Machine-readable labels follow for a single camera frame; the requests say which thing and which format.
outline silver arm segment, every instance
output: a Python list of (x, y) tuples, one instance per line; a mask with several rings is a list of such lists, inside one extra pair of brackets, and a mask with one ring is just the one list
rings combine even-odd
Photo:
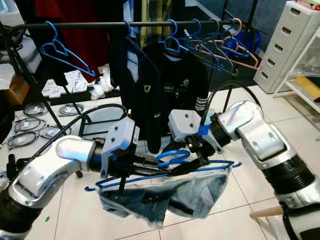
[(218, 116), (218, 122), (233, 141), (241, 139), (260, 170), (274, 167), (297, 154), (279, 130), (265, 122), (261, 108), (251, 101), (232, 105)]
[(93, 149), (94, 141), (72, 135), (59, 138), (20, 172), (9, 187), (9, 195), (23, 206), (44, 208), (71, 174), (88, 171)]

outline clothes hanger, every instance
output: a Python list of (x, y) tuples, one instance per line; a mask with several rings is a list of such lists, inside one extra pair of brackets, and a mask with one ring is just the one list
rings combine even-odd
[[(240, 42), (239, 40), (235, 39), (234, 36), (236, 36), (238, 33), (241, 32), (241, 29), (242, 29), (242, 22), (239, 18), (230, 18), (228, 19), (230, 21), (232, 21), (232, 26), (229, 27), (227, 30), (223, 31), (223, 32), (212, 32), (212, 33), (206, 33), (203, 38), (211, 38), (212, 41), (216, 40), (216, 38), (220, 38), (220, 40), (225, 40), (226, 42), (229, 42), (229, 48), (225, 48), (223, 45), (219, 45), (218, 47), (222, 50), (224, 50), (224, 52), (226, 54), (230, 54), (232, 55), (233, 57), (236, 56), (237, 59), (240, 59), (240, 58), (246, 58), (248, 59), (249, 58), (249, 55), (248, 54), (243, 54), (243, 53), (240, 53), (240, 52), (237, 52), (239, 50), (239, 45), (243, 46), (245, 48), (245, 45)], [(239, 23), (239, 28), (238, 30), (235, 32), (235, 33), (231, 33), (229, 30), (234, 28), (235, 26), (235, 21), (237, 21)]]
[(193, 34), (190, 34), (189, 36), (187, 36), (187, 38), (184, 38), (186, 40), (186, 47), (188, 49), (194, 50), (195, 52), (193, 54), (196, 57), (203, 59), (203, 57), (199, 56), (199, 53), (200, 53), (199, 49), (197, 47), (190, 46), (190, 43), (194, 43), (194, 42), (198, 43), (195, 46), (201, 46), (202, 49), (205, 49), (208, 53), (210, 53), (211, 57), (214, 60), (215, 65), (212, 64), (211, 60), (207, 60), (206, 62), (202, 62), (202, 63), (210, 68), (213, 68), (213, 69), (219, 71), (219, 72), (224, 71), (225, 66), (222, 63), (220, 63), (219, 59), (216, 57), (214, 52), (212, 52), (210, 49), (208, 49), (206, 46), (203, 45), (202, 41), (200, 41), (200, 39), (198, 37), (198, 34), (201, 32), (201, 29), (202, 29), (200, 21), (196, 18), (192, 19), (192, 21), (197, 22), (198, 30), (196, 32), (194, 32)]
[[(164, 167), (169, 167), (170, 165), (179, 165), (179, 164), (183, 164), (186, 163), (186, 161), (184, 161), (184, 159), (186, 159), (190, 153), (185, 154), (184, 152), (179, 152), (179, 151), (186, 151), (186, 150), (172, 150), (172, 151), (168, 151), (168, 152), (164, 152), (162, 154), (160, 154), (159, 156), (156, 157), (156, 161), (159, 161), (159, 159), (163, 158), (163, 157), (167, 157), (167, 156), (171, 156), (171, 155), (177, 155), (177, 154), (184, 154), (183, 156), (171, 159), (169, 162), (165, 162), (165, 165), (163, 165)], [(239, 166), (242, 165), (242, 162), (238, 162), (237, 164), (235, 164), (234, 161), (229, 161), (229, 160), (209, 160), (210, 164), (225, 164), (223, 166), (213, 166), (213, 167), (203, 167), (203, 168), (198, 168), (196, 170), (194, 170), (193, 172), (203, 172), (203, 171), (213, 171), (213, 170), (226, 170), (229, 168), (237, 168)], [(154, 175), (154, 176), (143, 176), (143, 177), (137, 177), (134, 179), (129, 179), (126, 180), (125, 183), (133, 183), (133, 182), (138, 182), (138, 181), (142, 181), (142, 180), (146, 180), (146, 179), (154, 179), (154, 178), (161, 178), (161, 177), (165, 177), (167, 176), (167, 174), (161, 174), (161, 175)], [(100, 189), (107, 189), (107, 188), (111, 188), (111, 187), (116, 187), (116, 186), (120, 186), (121, 182), (114, 182), (114, 183), (110, 183), (107, 185), (103, 185), (105, 183), (111, 182), (113, 180), (117, 180), (120, 177), (109, 177), (107, 179), (98, 181), (95, 183), (95, 185)], [(84, 189), (87, 192), (91, 192), (91, 191), (95, 191), (95, 188), (89, 188), (88, 186), (85, 187)]]
[[(216, 19), (214, 19), (214, 18), (210, 18), (209, 21), (210, 21), (210, 20), (216, 22), (217, 32), (219, 32), (220, 24), (219, 24), (218, 20), (216, 20)], [(229, 57), (228, 57), (220, 48), (218, 48), (217, 44), (216, 44), (214, 41), (208, 42), (208, 43), (210, 43), (209, 46), (208, 46), (208, 48), (209, 48), (209, 49), (210, 49), (210, 48), (213, 48), (213, 50), (211, 50), (211, 51), (212, 51), (212, 52), (215, 52), (214, 55), (215, 55), (217, 58), (219, 58), (219, 59), (225, 60), (225, 61), (230, 65), (231, 70), (228, 71), (228, 70), (226, 70), (226, 68), (224, 68), (224, 71), (227, 72), (227, 73), (229, 73), (229, 74), (232, 75), (232, 76), (237, 76), (237, 75), (238, 75), (238, 69), (237, 69), (237, 68), (235, 69), (235, 66), (234, 66), (234, 64), (231, 62), (231, 60), (229, 59)]]
[[(46, 55), (46, 56), (48, 56), (48, 57), (50, 57), (50, 58), (52, 58), (52, 59), (55, 59), (55, 60), (58, 60), (58, 61), (60, 61), (60, 62), (65, 63), (65, 64), (68, 64), (68, 65), (70, 65), (70, 66), (72, 66), (72, 67), (80, 70), (81, 72), (84, 72), (84, 73), (86, 73), (86, 74), (89, 74), (89, 75), (95, 77), (95, 76), (96, 76), (95, 71), (91, 70), (90, 67), (88, 66), (88, 64), (86, 64), (78, 55), (76, 55), (75, 53), (73, 53), (72, 51), (70, 51), (68, 48), (66, 48), (66, 47), (63, 45), (62, 42), (60, 42), (60, 41), (58, 40), (58, 31), (57, 31), (56, 27), (55, 27), (50, 21), (46, 21), (45, 23), (52, 27), (52, 29), (53, 29), (53, 31), (54, 31), (54, 36), (53, 36), (53, 39), (52, 39), (51, 42), (44, 43), (44, 44), (40, 47), (40, 52), (41, 52), (43, 55)], [(58, 58), (58, 57), (56, 57), (56, 56), (53, 56), (53, 55), (47, 53), (47, 52), (46, 52), (46, 48), (48, 48), (49, 46), (53, 46), (53, 49), (54, 49), (55, 52), (58, 53), (58, 54), (61, 54), (61, 55), (63, 55), (63, 56), (69, 56), (69, 55), (71, 55), (71, 56), (75, 57), (76, 59), (78, 59), (78, 60), (85, 66), (86, 69), (83, 69), (83, 68), (81, 68), (81, 67), (79, 67), (79, 66), (74, 65), (74, 64), (71, 63), (71, 62), (65, 61), (65, 60), (63, 60), (63, 59), (60, 59), (60, 58)]]
[[(124, 23), (127, 25), (127, 27), (128, 27), (128, 34), (124, 37), (124, 39), (128, 40), (131, 44), (135, 45), (134, 41), (132, 41), (132, 39), (130, 38), (131, 33), (132, 33), (132, 29), (131, 29), (131, 26), (130, 26), (129, 22), (127, 22), (126, 20), (123, 20), (123, 22), (124, 22)], [(128, 57), (127, 60), (128, 60), (129, 62), (135, 64), (135, 65), (138, 65), (137, 62), (133, 61), (133, 60), (130, 59), (129, 57)]]
[[(163, 48), (164, 48), (165, 50), (167, 50), (167, 51), (171, 51), (171, 52), (174, 52), (174, 53), (179, 54), (179, 53), (180, 53), (180, 50), (183, 49), (183, 50), (185, 50), (185, 51), (188, 52), (189, 50), (188, 50), (186, 47), (180, 45), (178, 39), (176, 39), (176, 38), (174, 37), (174, 35), (175, 35), (175, 34), (177, 33), (177, 31), (178, 31), (177, 23), (176, 23), (174, 20), (172, 20), (172, 19), (169, 19), (168, 22), (173, 23), (173, 25), (174, 25), (174, 31), (170, 34), (170, 36), (167, 36), (167, 37), (164, 39), (164, 41), (159, 41), (158, 43), (163, 43)], [(172, 40), (172, 41), (174, 41), (174, 42), (176, 43), (177, 49), (168, 47), (168, 41), (170, 41), (170, 40)]]
[[(214, 42), (216, 42), (216, 43), (224, 43), (224, 41), (223, 40), (214, 40)], [(206, 51), (204, 51), (204, 50), (202, 50), (201, 49), (201, 46), (196, 46), (197, 48), (199, 48), (199, 51), (200, 52), (202, 52), (202, 53), (204, 53), (204, 54), (206, 54), (206, 55), (210, 55), (210, 53), (209, 52), (206, 52)], [(244, 47), (242, 47), (242, 46), (238, 46), (239, 47), (239, 49), (241, 49), (242, 51), (246, 51), (249, 55), (250, 55), (250, 57), (254, 60), (254, 65), (248, 65), (248, 64), (245, 64), (245, 63), (243, 63), (243, 62), (240, 62), (240, 61), (236, 61), (236, 60), (233, 60), (233, 59), (230, 59), (230, 61), (232, 62), (232, 63), (234, 63), (234, 64), (238, 64), (238, 65), (241, 65), (241, 66), (244, 66), (244, 67), (247, 67), (247, 68), (251, 68), (251, 69), (254, 69), (254, 70), (261, 70), (262, 68), (263, 68), (263, 66), (260, 64), (259, 65), (259, 67), (257, 67), (258, 66), (258, 59), (251, 53), (251, 52), (249, 52), (248, 50), (246, 50)]]
[[(211, 38), (212, 38), (212, 36), (215, 36), (215, 35), (218, 36), (219, 34), (222, 34), (222, 36), (224, 38), (221, 39), (221, 40), (220, 39), (218, 39), (218, 40), (217, 39), (207, 40), (207, 43), (213, 43), (213, 42), (219, 43), (217, 45), (218, 48), (221, 49), (225, 53), (225, 55), (229, 54), (232, 57), (235, 57), (236, 60), (248, 60), (251, 57), (255, 61), (254, 66), (251, 66), (251, 65), (236, 61), (234, 59), (230, 59), (230, 60), (231, 60), (232, 63), (235, 63), (235, 64), (241, 63), (240, 65), (242, 65), (244, 67), (249, 67), (249, 68), (253, 68), (253, 69), (259, 69), (259, 68), (257, 68), (257, 65), (258, 65), (257, 58), (251, 52), (249, 52), (249, 50), (246, 48), (246, 46), (242, 42), (240, 42), (239, 40), (234, 38), (234, 36), (236, 36), (242, 29), (241, 20), (239, 18), (233, 18), (233, 19), (230, 19), (230, 20), (232, 20), (232, 23), (233, 23), (232, 26), (229, 27), (223, 33), (218, 33), (218, 34), (209, 33), (209, 37), (211, 37)], [(229, 30), (234, 27), (235, 21), (237, 21), (239, 23), (239, 28), (238, 28), (237, 32), (230, 33)], [(233, 44), (233, 45), (235, 45), (235, 49), (229, 47), (229, 46), (232, 46), (230, 43), (229, 43), (228, 47), (225, 46), (225, 43), (228, 43), (230, 41), (234, 41), (235, 42), (235, 44)]]

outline black t-shirt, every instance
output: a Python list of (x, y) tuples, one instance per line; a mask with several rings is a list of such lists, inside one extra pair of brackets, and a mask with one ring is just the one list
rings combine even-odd
[[(128, 51), (138, 58), (136, 82), (127, 67)], [(132, 118), (140, 127), (140, 139), (146, 139), (149, 151), (157, 154), (161, 146), (160, 113), (164, 99), (158, 70), (136, 44), (124, 38), (111, 41), (108, 56), (112, 85), (120, 87), (122, 104), (131, 109)]]
[(201, 116), (208, 101), (210, 84), (206, 67), (190, 52), (180, 60), (169, 59), (163, 53), (161, 43), (148, 45), (143, 51), (159, 70), (163, 84), (162, 133), (168, 130), (168, 117), (172, 109), (196, 110)]

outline white tile floor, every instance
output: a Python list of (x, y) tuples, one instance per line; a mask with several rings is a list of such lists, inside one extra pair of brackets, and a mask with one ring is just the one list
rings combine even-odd
[[(320, 116), (307, 103), (292, 92), (284, 93), (284, 97), (272, 98), (258, 86), (250, 89), (262, 104), (265, 118), (274, 123), (293, 144), (297, 152), (304, 158), (310, 168), (320, 175), (317, 162), (320, 154)], [(214, 97), (210, 108), (222, 111), (227, 91), (220, 91)], [(234, 89), (230, 104), (251, 97), (242, 89)], [(120, 103), (120, 98), (101, 99), (83, 102), (85, 110), (106, 103)], [(58, 114), (59, 106), (53, 110)], [(95, 113), (92, 118), (98, 121), (108, 116), (117, 115), (115, 111)], [(19, 118), (23, 113), (17, 112)], [(50, 115), (41, 117), (49, 124), (54, 124)], [(67, 124), (73, 117), (60, 117), (62, 124)], [(16, 158), (31, 156), (46, 141), (38, 139), (30, 146), (9, 151), (7, 146), (0, 150), (0, 170), (4, 169), (9, 153)], [(168, 138), (162, 141), (162, 147), (168, 144)], [(253, 164), (240, 142), (233, 142), (224, 148), (223, 155), (213, 156), (214, 159), (242, 161), (241, 167), (232, 170), (228, 185), (212, 208), (206, 219), (188, 219), (166, 214), (164, 228), (154, 229), (142, 220), (133, 216), (120, 218), (102, 209), (95, 192), (86, 192), (86, 186), (92, 186), (99, 179), (98, 173), (84, 173), (77, 179), (71, 176), (56, 194), (50, 204), (42, 211), (33, 224), (28, 240), (287, 240), (289, 239), (280, 216), (264, 217), (257, 221), (249, 217), (252, 211), (276, 206), (277, 200), (273, 190), (263, 174)], [(145, 143), (139, 143), (137, 152), (148, 154)]]

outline black metal rod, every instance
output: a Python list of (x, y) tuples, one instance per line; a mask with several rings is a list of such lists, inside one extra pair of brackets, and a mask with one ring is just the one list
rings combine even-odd
[(224, 13), (228, 14), (232, 19), (235, 18), (235, 16), (231, 12), (229, 12), (227, 9), (224, 10)]
[(96, 131), (96, 132), (89, 132), (89, 133), (84, 133), (82, 136), (90, 136), (90, 135), (97, 135), (97, 134), (107, 134), (109, 131)]
[(18, 51), (14, 47), (11, 49), (11, 51), (14, 54), (14, 57), (15, 57), (16, 61), (18, 62), (18, 64), (20, 65), (20, 67), (22, 69), (22, 74), (24, 76), (24, 79), (32, 87), (32, 89), (35, 90), (35, 92), (37, 93), (37, 95), (40, 97), (41, 101), (45, 105), (46, 109), (50, 113), (51, 117), (55, 121), (55, 123), (58, 126), (58, 128), (60, 130), (62, 130), (63, 127), (62, 127), (61, 123), (59, 122), (57, 116), (55, 115), (54, 111), (52, 110), (51, 106), (49, 105), (49, 103), (47, 102), (47, 100), (45, 99), (45, 97), (43, 96), (41, 91), (38, 89), (37, 84), (35, 83), (35, 80), (33, 79), (33, 77), (31, 76), (30, 72), (28, 71), (28, 69), (27, 69), (24, 61), (21, 59)]
[(255, 16), (257, 4), (258, 4), (258, 0), (253, 0), (252, 6), (251, 6), (251, 10), (250, 10), (249, 19), (248, 19), (248, 24), (247, 24), (248, 27), (252, 26), (252, 21), (253, 21), (254, 16)]
[(223, 19), (225, 18), (225, 16), (226, 16), (226, 13), (227, 13), (226, 11), (227, 11), (228, 2), (229, 2), (229, 0), (224, 0), (221, 20), (223, 20)]
[(25, 62), (22, 60), (17, 49), (15, 47), (13, 47), (13, 42), (12, 42), (10, 35), (8, 33), (6, 33), (6, 31), (4, 30), (4, 27), (1, 23), (0, 23), (0, 29), (1, 29), (1, 31), (3, 30), (2, 34), (4, 37), (5, 49), (7, 50), (8, 53), (10, 52), (11, 56), (13, 57), (12, 61), (14, 61), (14, 62), (16, 61), (15, 63), (17, 63), (17, 65), (20, 66), (20, 68), (22, 69), (23, 78), (35, 90), (35, 92), (37, 93), (37, 95), (40, 97), (41, 101), (45, 105), (46, 109), (48, 110), (48, 112), (52, 116), (52, 118), (55, 121), (58, 128), (62, 130), (63, 127), (62, 127), (61, 123), (59, 122), (57, 116), (55, 115), (54, 111), (50, 107), (49, 103), (46, 101), (46, 99), (43, 96), (43, 94), (41, 93), (41, 91), (38, 89), (37, 84), (36, 84), (34, 78), (31, 76)]
[[(230, 25), (230, 20), (218, 21), (220, 25)], [(216, 24), (215, 21), (200, 21), (202, 25)], [(72, 22), (72, 23), (53, 23), (56, 28), (127, 28), (125, 22)], [(129, 23), (131, 27), (159, 27), (159, 26), (174, 26), (170, 21), (133, 21)], [(196, 21), (176, 21), (177, 25), (197, 25)], [(22, 29), (50, 29), (46, 23), (32, 23), (32, 24), (21, 24), (12, 27), (8, 31), (9, 36), (13, 36), (16, 31)]]
[(233, 89), (233, 86), (232, 86), (232, 85), (230, 85), (230, 86), (229, 86), (229, 90), (228, 90), (228, 94), (227, 94), (226, 99), (225, 99), (224, 107), (223, 107), (223, 113), (225, 113), (225, 112), (226, 112), (226, 110), (227, 110), (227, 107), (228, 107), (228, 103), (229, 103), (229, 99), (230, 99), (230, 96), (231, 96), (232, 89)]
[(120, 120), (121, 120), (121, 118), (112, 119), (112, 120), (105, 120), (105, 121), (93, 121), (93, 122), (90, 122), (90, 123), (85, 123), (84, 125), (111, 123), (111, 122), (117, 122), (117, 121), (120, 121)]

